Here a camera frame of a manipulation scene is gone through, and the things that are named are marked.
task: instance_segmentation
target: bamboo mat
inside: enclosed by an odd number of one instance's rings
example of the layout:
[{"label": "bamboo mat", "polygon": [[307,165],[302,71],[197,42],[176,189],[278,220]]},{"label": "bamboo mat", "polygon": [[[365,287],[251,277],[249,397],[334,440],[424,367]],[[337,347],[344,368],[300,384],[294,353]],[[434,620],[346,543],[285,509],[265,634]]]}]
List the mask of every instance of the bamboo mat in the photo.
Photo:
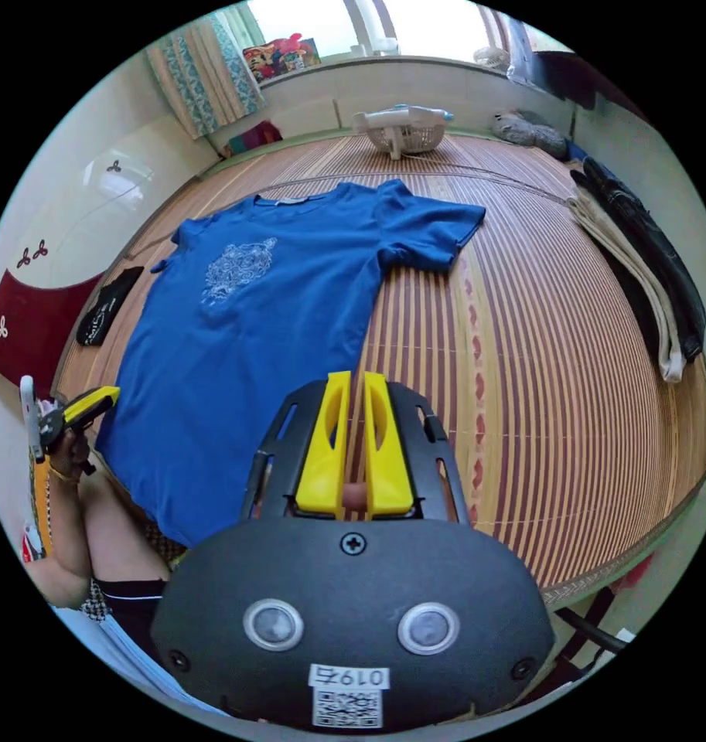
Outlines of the bamboo mat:
[{"label": "bamboo mat", "polygon": [[[706,373],[699,359],[681,384],[660,380],[613,273],[563,205],[565,165],[458,136],[399,162],[365,137],[298,145],[186,189],[111,274],[152,266],[172,252],[184,219],[251,193],[294,197],[391,178],[421,196],[481,204],[486,218],[450,277],[393,271],[360,368],[430,400],[473,526],[525,561],[547,603],[576,597],[656,538],[705,476]],[[59,393],[114,383],[153,280],[145,271],[101,348],[69,347]],[[347,477],[359,481],[362,374],[353,384]]]}]

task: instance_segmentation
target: black shorts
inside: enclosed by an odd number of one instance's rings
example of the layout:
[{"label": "black shorts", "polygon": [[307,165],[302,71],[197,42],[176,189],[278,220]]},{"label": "black shorts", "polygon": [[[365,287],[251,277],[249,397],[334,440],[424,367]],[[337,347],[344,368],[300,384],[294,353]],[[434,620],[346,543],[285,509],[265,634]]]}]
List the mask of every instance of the black shorts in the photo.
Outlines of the black shorts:
[{"label": "black shorts", "polygon": [[105,596],[105,604],[111,609],[113,618],[139,648],[161,665],[150,632],[167,583],[164,580],[139,582],[96,580],[96,582]]}]

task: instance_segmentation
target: screw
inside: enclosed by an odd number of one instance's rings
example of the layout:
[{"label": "screw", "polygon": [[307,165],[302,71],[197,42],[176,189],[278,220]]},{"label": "screw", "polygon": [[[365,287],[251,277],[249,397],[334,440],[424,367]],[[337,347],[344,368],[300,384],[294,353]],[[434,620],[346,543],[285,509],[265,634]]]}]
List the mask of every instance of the screw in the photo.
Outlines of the screw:
[{"label": "screw", "polygon": [[366,549],[366,540],[359,533],[346,533],[339,542],[339,547],[345,554],[357,557]]},{"label": "screw", "polygon": [[188,658],[179,650],[170,649],[168,657],[175,670],[179,670],[180,672],[188,672],[190,670],[190,662],[188,661]]},{"label": "screw", "polygon": [[513,680],[525,680],[526,676],[533,669],[536,661],[532,657],[526,657],[521,659],[512,669],[510,673]]}]

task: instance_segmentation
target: window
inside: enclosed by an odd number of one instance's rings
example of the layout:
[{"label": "window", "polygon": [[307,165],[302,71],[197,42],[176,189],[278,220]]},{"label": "window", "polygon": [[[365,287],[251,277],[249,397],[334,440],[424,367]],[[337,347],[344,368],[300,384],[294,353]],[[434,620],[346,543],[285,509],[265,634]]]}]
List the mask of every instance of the window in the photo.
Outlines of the window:
[{"label": "window", "polygon": [[491,46],[479,6],[469,0],[384,0],[402,54],[473,62]]},{"label": "window", "polygon": [[478,49],[507,48],[499,15],[470,0],[247,0],[223,12],[243,47],[300,33],[322,62],[352,58],[353,46],[469,63]]},{"label": "window", "polygon": [[350,47],[358,43],[344,0],[249,0],[247,9],[265,43],[300,33],[314,39],[321,59],[349,54]]},{"label": "window", "polygon": [[523,23],[525,33],[528,36],[528,43],[534,52],[570,52],[574,53],[568,46],[564,46],[560,41],[552,39],[547,33]]}]

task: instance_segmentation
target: qr code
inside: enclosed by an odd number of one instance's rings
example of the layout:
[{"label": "qr code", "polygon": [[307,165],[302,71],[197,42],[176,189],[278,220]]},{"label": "qr code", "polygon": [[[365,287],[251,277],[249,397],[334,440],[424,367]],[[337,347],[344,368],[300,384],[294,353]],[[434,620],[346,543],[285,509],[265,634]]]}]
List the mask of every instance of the qr code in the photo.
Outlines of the qr code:
[{"label": "qr code", "polygon": [[381,691],[329,691],[314,688],[314,724],[343,729],[380,729]]}]

